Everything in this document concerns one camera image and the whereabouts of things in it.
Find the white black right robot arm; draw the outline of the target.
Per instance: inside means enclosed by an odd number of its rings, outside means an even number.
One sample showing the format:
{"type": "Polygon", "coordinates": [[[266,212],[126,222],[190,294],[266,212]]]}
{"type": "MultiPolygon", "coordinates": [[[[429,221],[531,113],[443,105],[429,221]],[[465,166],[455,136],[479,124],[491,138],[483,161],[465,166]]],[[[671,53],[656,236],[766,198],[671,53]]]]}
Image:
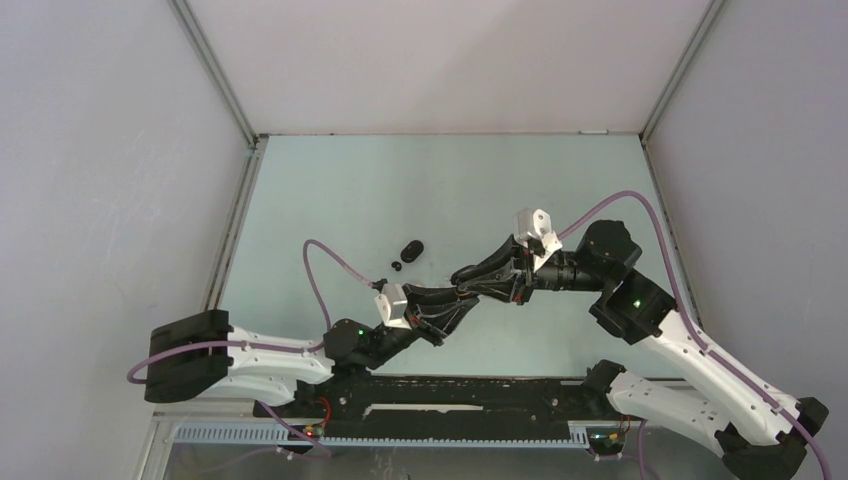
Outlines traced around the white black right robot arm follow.
{"type": "Polygon", "coordinates": [[[620,221],[598,220],[575,251],[542,225],[508,238],[452,275],[461,291],[521,305],[537,290],[598,292],[590,314],[611,336],[674,365],[693,395],[598,362],[586,375],[585,411],[635,416],[699,443],[739,479],[790,479],[812,449],[828,409],[768,386],[689,323],[676,299],[637,271],[640,247],[620,221]]]}

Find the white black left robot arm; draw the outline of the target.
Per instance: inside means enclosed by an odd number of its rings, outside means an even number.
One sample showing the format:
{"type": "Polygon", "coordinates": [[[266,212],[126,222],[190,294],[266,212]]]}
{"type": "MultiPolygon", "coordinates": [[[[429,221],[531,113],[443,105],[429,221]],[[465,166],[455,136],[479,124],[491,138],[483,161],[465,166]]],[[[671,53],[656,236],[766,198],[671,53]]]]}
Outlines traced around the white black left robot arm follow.
{"type": "Polygon", "coordinates": [[[304,416],[319,385],[385,365],[417,341],[440,346],[479,303],[456,288],[385,284],[375,298],[381,321],[332,324],[319,341],[257,334],[207,310],[151,332],[149,354],[128,379],[153,404],[195,398],[252,399],[304,416]]]}

